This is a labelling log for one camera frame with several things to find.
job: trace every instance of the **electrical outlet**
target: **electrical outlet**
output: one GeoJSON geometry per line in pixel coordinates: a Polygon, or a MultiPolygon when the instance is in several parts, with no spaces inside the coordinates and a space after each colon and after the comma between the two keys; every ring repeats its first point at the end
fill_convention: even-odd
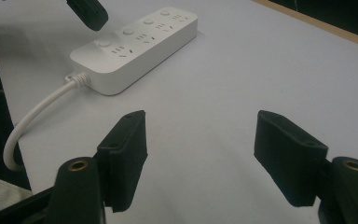
{"type": "Polygon", "coordinates": [[[124,91],[197,35],[197,15],[174,7],[75,49],[75,72],[89,76],[89,87],[104,95],[124,91]]]}

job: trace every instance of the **white cable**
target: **white cable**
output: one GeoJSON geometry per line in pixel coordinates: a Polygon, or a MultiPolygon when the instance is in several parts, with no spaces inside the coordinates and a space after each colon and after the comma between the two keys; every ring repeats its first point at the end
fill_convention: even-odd
{"type": "Polygon", "coordinates": [[[71,77],[71,80],[53,92],[50,96],[45,98],[42,102],[36,105],[27,115],[20,120],[20,122],[16,125],[14,130],[11,132],[10,136],[7,139],[4,148],[4,163],[6,167],[12,171],[22,171],[24,167],[18,165],[13,158],[14,148],[25,131],[26,127],[34,120],[34,118],[39,115],[46,107],[51,105],[58,98],[66,94],[68,91],[74,88],[80,88],[87,85],[90,82],[89,78],[85,74],[79,74],[74,77],[71,77]]]}

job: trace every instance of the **white surface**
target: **white surface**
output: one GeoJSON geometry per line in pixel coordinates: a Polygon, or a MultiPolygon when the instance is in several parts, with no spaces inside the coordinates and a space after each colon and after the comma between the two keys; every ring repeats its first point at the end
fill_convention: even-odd
{"type": "Polygon", "coordinates": [[[108,223],[319,223],[292,207],[253,156],[260,109],[282,114],[358,158],[358,45],[244,0],[101,1],[89,30],[65,1],[0,1],[0,73],[14,122],[73,71],[69,54],[172,6],[199,16],[198,36],[116,96],[69,92],[20,140],[34,193],[61,164],[92,156],[125,114],[143,109],[149,157],[131,208],[108,223]]]}
{"type": "Polygon", "coordinates": [[[70,58],[75,72],[89,77],[90,88],[115,95],[196,35],[197,15],[165,7],[75,49],[70,58]]]}

